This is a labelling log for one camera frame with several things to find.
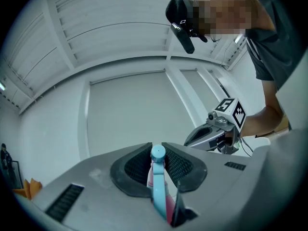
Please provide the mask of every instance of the air vent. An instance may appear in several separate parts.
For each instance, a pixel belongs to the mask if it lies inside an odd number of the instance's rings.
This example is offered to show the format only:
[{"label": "air vent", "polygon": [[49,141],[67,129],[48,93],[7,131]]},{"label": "air vent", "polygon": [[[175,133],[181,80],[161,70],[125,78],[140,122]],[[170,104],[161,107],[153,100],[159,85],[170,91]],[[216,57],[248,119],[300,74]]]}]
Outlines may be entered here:
[{"label": "air vent", "polygon": [[225,166],[232,167],[232,168],[235,168],[235,169],[238,169],[238,170],[241,170],[241,171],[243,171],[246,168],[246,165],[238,164],[238,163],[234,163],[234,162],[227,162],[227,163],[225,163]]},{"label": "air vent", "polygon": [[68,188],[49,207],[46,214],[58,222],[62,222],[83,189],[84,187],[82,186],[70,184]]}]

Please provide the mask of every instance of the ceiling light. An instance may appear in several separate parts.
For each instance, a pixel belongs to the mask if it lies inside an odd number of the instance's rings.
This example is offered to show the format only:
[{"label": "ceiling light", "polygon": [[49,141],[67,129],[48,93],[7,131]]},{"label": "ceiling light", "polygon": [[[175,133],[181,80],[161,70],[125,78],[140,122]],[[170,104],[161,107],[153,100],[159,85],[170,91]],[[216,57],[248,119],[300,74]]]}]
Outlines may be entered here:
[{"label": "ceiling light", "polygon": [[241,39],[242,36],[243,36],[242,34],[240,34],[239,36],[237,36],[236,39],[234,40],[234,43],[237,44],[237,42],[240,41],[240,39]]},{"label": "ceiling light", "polygon": [[5,90],[5,85],[0,81],[0,89]]}]

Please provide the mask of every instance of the white ceiling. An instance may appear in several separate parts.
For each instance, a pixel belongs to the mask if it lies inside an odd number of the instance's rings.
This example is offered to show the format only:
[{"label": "white ceiling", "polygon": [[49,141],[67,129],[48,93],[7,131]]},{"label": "white ceiling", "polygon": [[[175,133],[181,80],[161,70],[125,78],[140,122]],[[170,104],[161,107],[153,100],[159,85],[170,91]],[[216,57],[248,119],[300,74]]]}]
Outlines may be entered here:
[{"label": "white ceiling", "polygon": [[195,53],[186,54],[169,31],[165,17],[169,1],[29,1],[2,48],[0,80],[6,85],[2,96],[21,113],[59,81],[133,57],[189,57],[230,66],[243,48],[238,49],[233,36],[206,44],[193,38]]}]

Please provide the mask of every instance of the person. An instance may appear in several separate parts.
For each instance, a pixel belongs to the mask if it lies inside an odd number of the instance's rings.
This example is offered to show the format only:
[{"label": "person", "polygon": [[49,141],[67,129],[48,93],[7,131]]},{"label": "person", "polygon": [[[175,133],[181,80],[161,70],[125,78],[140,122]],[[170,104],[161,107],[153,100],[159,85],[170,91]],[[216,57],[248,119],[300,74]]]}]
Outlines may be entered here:
[{"label": "person", "polygon": [[256,78],[262,81],[265,107],[247,117],[241,137],[272,132],[283,117],[275,94],[292,74],[307,47],[307,30],[300,21],[302,18],[296,16],[293,8],[285,7],[286,0],[188,1],[190,10],[183,0],[169,2],[166,17],[170,23],[179,25],[186,20],[200,38],[213,40],[213,36],[218,38],[217,35],[222,34],[246,37]]},{"label": "person", "polygon": [[10,187],[12,189],[15,189],[16,188],[16,175],[14,171],[15,168],[13,166],[12,157],[6,150],[6,145],[4,143],[2,143],[1,145],[0,157],[1,157],[2,168],[3,170],[7,170],[8,176],[10,178],[10,182],[8,182],[8,184],[10,184]]}]

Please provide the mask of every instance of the black mesh grille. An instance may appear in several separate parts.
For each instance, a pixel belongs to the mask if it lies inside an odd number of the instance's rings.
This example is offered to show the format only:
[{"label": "black mesh grille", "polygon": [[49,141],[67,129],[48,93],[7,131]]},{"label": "black mesh grille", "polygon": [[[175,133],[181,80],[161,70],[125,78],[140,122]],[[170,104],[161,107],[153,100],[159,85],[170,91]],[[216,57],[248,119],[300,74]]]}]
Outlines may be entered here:
[{"label": "black mesh grille", "polygon": [[188,175],[193,169],[191,161],[179,156],[168,148],[166,148],[165,162],[166,171],[176,186],[177,182],[184,176]]},{"label": "black mesh grille", "polygon": [[232,168],[242,170],[242,171],[246,168],[246,165],[238,164],[238,163],[234,163],[234,162],[227,162],[227,163],[225,163],[225,166],[232,167]]},{"label": "black mesh grille", "polygon": [[58,222],[62,222],[83,189],[84,187],[82,186],[70,184],[60,197],[48,208],[46,214]]},{"label": "black mesh grille", "polygon": [[145,149],[133,158],[131,158],[124,166],[127,175],[146,186],[148,173],[151,168],[151,148]]}]

